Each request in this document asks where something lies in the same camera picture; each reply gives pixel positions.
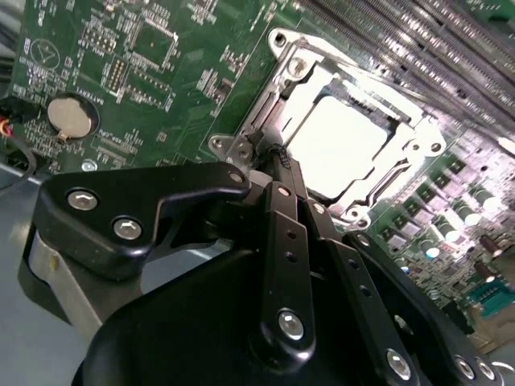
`mounting hole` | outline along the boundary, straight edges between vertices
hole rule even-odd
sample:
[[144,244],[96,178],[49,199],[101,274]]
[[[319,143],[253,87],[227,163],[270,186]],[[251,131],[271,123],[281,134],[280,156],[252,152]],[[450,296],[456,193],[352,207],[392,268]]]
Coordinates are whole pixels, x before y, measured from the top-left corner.
[[240,175],[237,175],[236,173],[229,173],[229,177],[237,183],[243,182],[243,178]]
[[283,34],[276,34],[274,44],[276,47],[284,47],[286,44],[286,36]]
[[370,298],[372,296],[372,293],[370,292],[370,290],[367,287],[365,287],[364,285],[360,285],[360,291],[367,298]]
[[212,145],[215,146],[217,149],[221,149],[222,147],[224,147],[224,144],[220,139],[213,139]]
[[357,226],[360,228],[366,228],[369,226],[369,222],[367,220],[359,220],[357,222]]
[[285,187],[279,187],[278,191],[279,191],[279,193],[281,193],[282,195],[285,195],[286,197],[291,195],[290,191],[287,190]]
[[440,145],[439,143],[434,143],[433,145],[431,145],[431,151],[433,153],[438,153],[441,149],[442,145]]
[[359,269],[360,266],[353,260],[353,259],[348,259],[348,264],[353,267],[354,269]]
[[370,246],[370,243],[369,243],[369,240],[363,236],[363,235],[357,235],[357,239],[360,241],[360,243],[362,243],[365,247],[369,247]]
[[286,257],[286,259],[290,262],[290,263],[296,263],[297,262],[297,256],[294,255],[292,252],[286,252],[284,254],[284,256]]

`black cable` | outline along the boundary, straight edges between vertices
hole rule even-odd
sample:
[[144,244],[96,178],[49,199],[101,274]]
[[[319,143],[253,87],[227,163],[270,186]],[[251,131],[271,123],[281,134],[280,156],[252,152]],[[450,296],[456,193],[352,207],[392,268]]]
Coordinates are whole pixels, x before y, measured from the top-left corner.
[[25,172],[19,179],[16,179],[13,183],[10,183],[9,185],[0,187],[0,197],[15,189],[18,189],[35,173],[36,168],[38,167],[38,163],[35,159],[35,156],[32,153],[29,146],[25,143],[25,141],[15,137],[14,135],[8,137],[7,140],[10,141],[14,146],[16,146],[23,153],[23,155],[25,155],[25,158],[27,158],[28,161],[28,168],[27,170],[25,170]]

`electrolytic capacitor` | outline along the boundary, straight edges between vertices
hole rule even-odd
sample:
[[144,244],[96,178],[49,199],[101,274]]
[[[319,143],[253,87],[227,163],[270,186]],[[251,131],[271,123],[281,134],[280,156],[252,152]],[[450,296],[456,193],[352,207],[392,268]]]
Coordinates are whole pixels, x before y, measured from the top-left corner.
[[434,259],[435,257],[438,257],[438,255],[440,254],[440,250],[438,249],[438,247],[435,247],[435,243],[431,240],[421,241],[418,247],[430,259]]
[[488,235],[480,237],[480,244],[490,253],[493,257],[498,257],[502,254],[501,247]]
[[456,209],[456,213],[468,227],[477,225],[481,220],[481,215],[475,213],[468,205],[465,204],[458,207]]
[[474,269],[486,283],[491,283],[492,281],[496,280],[496,274],[492,272],[483,261],[477,261],[474,263]]
[[501,205],[499,198],[494,196],[489,191],[486,191],[484,188],[480,188],[477,191],[474,191],[472,197],[474,197],[474,199],[480,203],[481,207],[483,207],[485,211],[493,211]]
[[436,224],[436,228],[449,243],[454,243],[459,239],[459,231],[456,231],[446,220],[440,220]]

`green circuit board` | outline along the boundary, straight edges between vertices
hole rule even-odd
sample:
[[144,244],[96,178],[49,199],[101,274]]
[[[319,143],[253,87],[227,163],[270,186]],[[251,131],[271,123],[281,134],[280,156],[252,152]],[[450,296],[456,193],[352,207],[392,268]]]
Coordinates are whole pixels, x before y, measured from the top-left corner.
[[52,172],[79,170],[84,159],[99,170],[213,161],[208,136],[237,131],[276,64],[266,43],[273,27],[326,36],[368,63],[287,0],[29,1],[12,93],[41,105],[80,94],[100,127],[65,143],[44,118],[15,130]]
[[[342,0],[342,9],[353,19],[345,4]],[[88,137],[65,142],[45,115],[14,131],[52,173],[79,171],[87,160],[99,170],[215,161],[209,137],[237,132],[277,63],[266,42],[275,27],[323,37],[363,68],[377,64],[290,0],[27,0],[10,92],[43,107],[64,92],[75,93],[94,104],[100,123]],[[483,283],[472,262],[488,260],[472,245],[484,234],[502,248],[515,242],[515,219],[505,210],[515,207],[515,162],[460,125],[443,123],[441,130],[447,151],[373,208],[369,235],[394,260],[402,259],[427,293],[438,289],[433,298],[439,305],[457,300],[466,309],[468,294]],[[2,140],[0,150],[10,152]],[[416,236],[392,250],[381,234],[406,215],[405,203],[453,157],[467,159],[475,170],[488,168],[475,184],[505,206],[484,213],[477,226],[463,232],[463,243],[449,245],[429,224],[420,224]],[[424,256],[421,239],[440,247],[438,259]]]
[[465,6],[480,22],[515,43],[515,2],[512,0],[465,0]]

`cable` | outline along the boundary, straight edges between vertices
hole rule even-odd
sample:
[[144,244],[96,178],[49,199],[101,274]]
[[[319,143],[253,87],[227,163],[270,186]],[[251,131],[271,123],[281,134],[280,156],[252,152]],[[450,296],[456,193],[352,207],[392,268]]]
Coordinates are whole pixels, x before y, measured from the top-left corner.
[[8,125],[9,125],[8,119],[4,119],[4,120],[0,121],[0,134],[3,137],[10,137],[11,135],[13,135],[12,130],[10,129],[10,127]]
[[0,187],[0,197],[7,194],[10,191],[18,189],[20,185],[25,183],[35,173],[36,168],[38,166],[38,163],[31,149],[23,140],[15,137],[12,133],[12,130],[7,128],[7,125],[9,125],[9,120],[7,119],[0,122],[0,134],[3,137],[7,138],[9,142],[11,142],[16,148],[18,148],[23,153],[23,155],[25,155],[25,158],[28,162],[28,168],[27,170],[25,170],[25,172],[19,179],[16,179],[13,183],[10,183],[9,185]]

